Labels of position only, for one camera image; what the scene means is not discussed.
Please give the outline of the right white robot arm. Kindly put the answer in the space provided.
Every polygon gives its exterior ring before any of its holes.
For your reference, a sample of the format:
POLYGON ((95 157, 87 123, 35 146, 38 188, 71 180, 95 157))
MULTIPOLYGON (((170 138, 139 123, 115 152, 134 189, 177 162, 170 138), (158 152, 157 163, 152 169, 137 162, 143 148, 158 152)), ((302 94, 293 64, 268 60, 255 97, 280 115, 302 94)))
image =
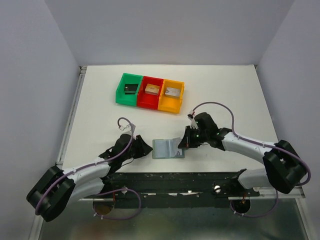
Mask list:
POLYGON ((212 148, 244 155, 263 164, 260 169, 242 169, 230 183, 230 191, 241 196, 248 189, 272 187, 289 194, 308 173, 307 168, 297 159, 297 153, 289 142, 264 143, 255 139, 236 136, 230 128, 219 128, 212 117, 202 112, 192 116, 186 126, 179 149, 198 148, 207 143, 212 148))

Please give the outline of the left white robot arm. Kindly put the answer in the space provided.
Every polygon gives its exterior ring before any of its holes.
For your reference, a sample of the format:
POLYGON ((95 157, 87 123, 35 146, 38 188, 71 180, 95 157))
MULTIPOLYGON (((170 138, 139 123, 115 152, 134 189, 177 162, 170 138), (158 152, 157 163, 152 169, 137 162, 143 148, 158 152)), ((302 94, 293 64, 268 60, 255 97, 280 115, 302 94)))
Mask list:
POLYGON ((46 222, 57 218, 72 202, 98 195, 107 197, 111 185, 103 179, 119 170, 123 162, 147 156, 153 148, 140 135, 121 134, 114 146, 101 153, 92 163, 60 169, 50 167, 26 196, 35 213, 46 222))

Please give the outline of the silver credit card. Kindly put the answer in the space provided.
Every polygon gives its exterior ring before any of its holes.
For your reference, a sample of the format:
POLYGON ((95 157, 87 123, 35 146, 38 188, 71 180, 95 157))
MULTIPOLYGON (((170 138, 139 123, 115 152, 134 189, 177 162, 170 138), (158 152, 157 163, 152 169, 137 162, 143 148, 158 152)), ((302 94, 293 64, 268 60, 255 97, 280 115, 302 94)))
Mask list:
POLYGON ((178 149, 176 154, 175 154, 176 158, 184 158, 185 157, 185 151, 183 149, 178 149))

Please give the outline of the green leather card holder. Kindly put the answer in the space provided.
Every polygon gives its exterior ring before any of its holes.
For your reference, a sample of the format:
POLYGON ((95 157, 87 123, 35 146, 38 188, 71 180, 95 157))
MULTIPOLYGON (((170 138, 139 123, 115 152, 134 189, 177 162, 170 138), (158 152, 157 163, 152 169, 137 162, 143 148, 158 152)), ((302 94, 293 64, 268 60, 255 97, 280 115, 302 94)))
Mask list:
POLYGON ((178 144, 181 142, 181 138, 172 139, 153 139, 152 140, 152 158, 153 159, 184 159, 176 158, 176 152, 179 149, 178 144))

